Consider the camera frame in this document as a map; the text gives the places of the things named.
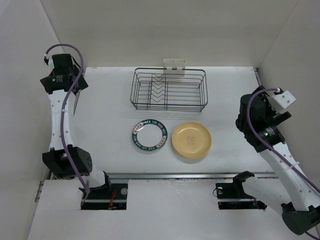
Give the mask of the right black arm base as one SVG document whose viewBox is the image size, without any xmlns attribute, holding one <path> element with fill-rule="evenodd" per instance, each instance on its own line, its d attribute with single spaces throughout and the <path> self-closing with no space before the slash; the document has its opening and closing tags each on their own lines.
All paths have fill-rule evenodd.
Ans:
<svg viewBox="0 0 320 240">
<path fill-rule="evenodd" d="M 265 210 L 267 205 L 251 195 L 244 193 L 231 182 L 218 182 L 212 192 L 218 200 L 220 210 Z"/>
</svg>

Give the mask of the cream plate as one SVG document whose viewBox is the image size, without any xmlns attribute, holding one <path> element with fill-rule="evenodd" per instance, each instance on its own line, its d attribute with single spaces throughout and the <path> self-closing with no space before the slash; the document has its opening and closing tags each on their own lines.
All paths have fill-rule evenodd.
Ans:
<svg viewBox="0 0 320 240">
<path fill-rule="evenodd" d="M 199 158 L 189 158 L 189 157 L 182 156 L 179 153 L 175 153 L 174 155 L 180 162 L 182 162 L 184 164 L 188 164 L 188 165 L 197 164 L 197 163 L 203 161 L 205 158 L 205 156 L 202 156 Z"/>
</svg>

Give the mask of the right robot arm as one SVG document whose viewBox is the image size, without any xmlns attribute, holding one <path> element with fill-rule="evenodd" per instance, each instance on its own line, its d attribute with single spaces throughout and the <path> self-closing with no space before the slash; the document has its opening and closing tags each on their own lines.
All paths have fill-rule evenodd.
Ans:
<svg viewBox="0 0 320 240">
<path fill-rule="evenodd" d="M 246 194 L 262 201 L 281 216 L 294 234 L 306 234 L 318 240 L 320 237 L 310 234 L 309 230 L 320 230 L 320 189 L 303 173 L 277 128 L 291 117 L 285 109 L 295 100 L 287 90 L 262 85 L 240 98 L 235 125 L 272 168 L 285 192 L 264 183 L 249 171 L 233 178 L 231 190 L 237 197 Z"/>
</svg>

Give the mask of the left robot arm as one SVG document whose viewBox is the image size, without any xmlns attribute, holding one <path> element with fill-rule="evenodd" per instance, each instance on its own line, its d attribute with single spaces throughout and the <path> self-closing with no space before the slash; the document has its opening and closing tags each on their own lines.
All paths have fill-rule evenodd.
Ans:
<svg viewBox="0 0 320 240">
<path fill-rule="evenodd" d="M 88 87 L 80 65 L 66 53 L 52 55 L 46 62 L 51 73 L 40 82 L 50 103 L 51 140 L 48 152 L 42 154 L 42 161 L 58 179 L 80 177 L 85 184 L 81 188 L 83 193 L 107 198 L 112 192 L 108 175 L 96 169 L 89 152 L 76 143 L 75 111 L 80 92 Z"/>
</svg>

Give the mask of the yellow plate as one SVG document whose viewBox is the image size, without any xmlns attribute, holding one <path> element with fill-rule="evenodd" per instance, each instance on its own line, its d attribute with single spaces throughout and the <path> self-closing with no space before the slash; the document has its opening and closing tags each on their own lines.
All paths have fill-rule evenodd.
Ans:
<svg viewBox="0 0 320 240">
<path fill-rule="evenodd" d="M 172 145 L 181 156 L 189 159 L 200 159 L 211 149 L 210 131 L 198 122 L 184 122 L 172 132 Z"/>
</svg>

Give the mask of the teal banded lettered plate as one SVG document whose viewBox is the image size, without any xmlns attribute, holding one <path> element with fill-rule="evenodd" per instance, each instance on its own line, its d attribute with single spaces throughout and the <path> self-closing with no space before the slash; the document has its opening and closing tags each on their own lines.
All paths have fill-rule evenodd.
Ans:
<svg viewBox="0 0 320 240">
<path fill-rule="evenodd" d="M 158 151 L 166 144 L 168 130 L 157 119 L 144 119 L 135 125 L 131 138 L 139 150 L 151 153 Z"/>
</svg>

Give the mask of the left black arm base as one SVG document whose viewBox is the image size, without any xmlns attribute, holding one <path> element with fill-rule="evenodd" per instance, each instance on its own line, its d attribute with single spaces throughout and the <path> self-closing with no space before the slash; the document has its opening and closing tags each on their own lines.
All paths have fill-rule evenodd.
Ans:
<svg viewBox="0 0 320 240">
<path fill-rule="evenodd" d="M 90 188 L 90 193 L 86 197 L 84 189 L 83 192 L 84 203 L 81 205 L 81 210 L 126 210 L 128 183 L 106 183 L 100 187 Z"/>
</svg>

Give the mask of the metal wire dish rack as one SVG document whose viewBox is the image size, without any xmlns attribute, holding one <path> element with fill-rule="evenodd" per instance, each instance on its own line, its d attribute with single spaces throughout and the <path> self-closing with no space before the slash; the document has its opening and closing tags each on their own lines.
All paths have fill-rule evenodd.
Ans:
<svg viewBox="0 0 320 240">
<path fill-rule="evenodd" d="M 138 67 L 134 70 L 130 103 L 137 110 L 200 113 L 208 104 L 207 75 L 203 69 L 173 70 Z"/>
</svg>

